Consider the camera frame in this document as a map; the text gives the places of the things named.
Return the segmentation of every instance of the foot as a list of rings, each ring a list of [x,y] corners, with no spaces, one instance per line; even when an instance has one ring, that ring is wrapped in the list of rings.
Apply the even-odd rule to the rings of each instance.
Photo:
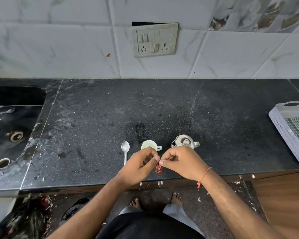
[[[136,198],[135,201],[132,201],[130,203],[130,206],[133,206],[137,209],[141,209],[140,200],[138,198]]]
[[[171,205],[180,205],[183,206],[182,198],[175,192],[171,196]]]

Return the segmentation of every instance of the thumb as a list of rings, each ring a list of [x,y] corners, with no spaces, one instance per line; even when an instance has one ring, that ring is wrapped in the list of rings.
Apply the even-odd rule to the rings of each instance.
[[[152,169],[155,168],[155,166],[159,160],[160,160],[160,157],[158,155],[152,157],[152,159],[150,161],[148,161],[148,163],[142,167],[142,170],[145,171],[146,174],[149,174],[152,171]]]
[[[159,164],[165,168],[171,169],[171,170],[176,170],[177,168],[177,161],[171,161],[169,159],[161,159],[159,161]]]

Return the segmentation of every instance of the left hand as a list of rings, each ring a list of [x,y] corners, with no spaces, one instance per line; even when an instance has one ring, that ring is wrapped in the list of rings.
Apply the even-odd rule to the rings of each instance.
[[[115,178],[123,183],[126,188],[129,188],[144,180],[159,160],[160,157],[154,148],[144,148],[131,156]]]

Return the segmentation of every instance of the leg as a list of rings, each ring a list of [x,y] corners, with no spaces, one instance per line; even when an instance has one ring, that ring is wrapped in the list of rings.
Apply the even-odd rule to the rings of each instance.
[[[135,202],[132,201],[132,202],[130,203],[129,206],[125,207],[125,208],[121,211],[121,213],[120,213],[119,215],[121,215],[121,214],[126,214],[126,213],[132,213],[132,212],[139,212],[139,211],[143,211],[143,210],[142,210],[142,208],[141,208],[139,199],[136,198],[136,199],[135,199]]]
[[[171,197],[171,204],[165,206],[163,213],[169,215],[170,217],[173,217],[174,219],[184,223],[185,225],[188,225],[189,227],[193,228],[195,231],[198,231],[203,235],[198,226],[187,217],[182,205],[182,199],[174,192]]]

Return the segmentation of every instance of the sink drain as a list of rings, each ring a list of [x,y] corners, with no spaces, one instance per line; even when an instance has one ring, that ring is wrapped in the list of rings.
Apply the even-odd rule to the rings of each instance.
[[[0,159],[0,169],[7,167],[9,164],[10,164],[10,159],[8,158]]]
[[[18,142],[23,138],[23,132],[13,132],[10,135],[10,141],[11,142]]]

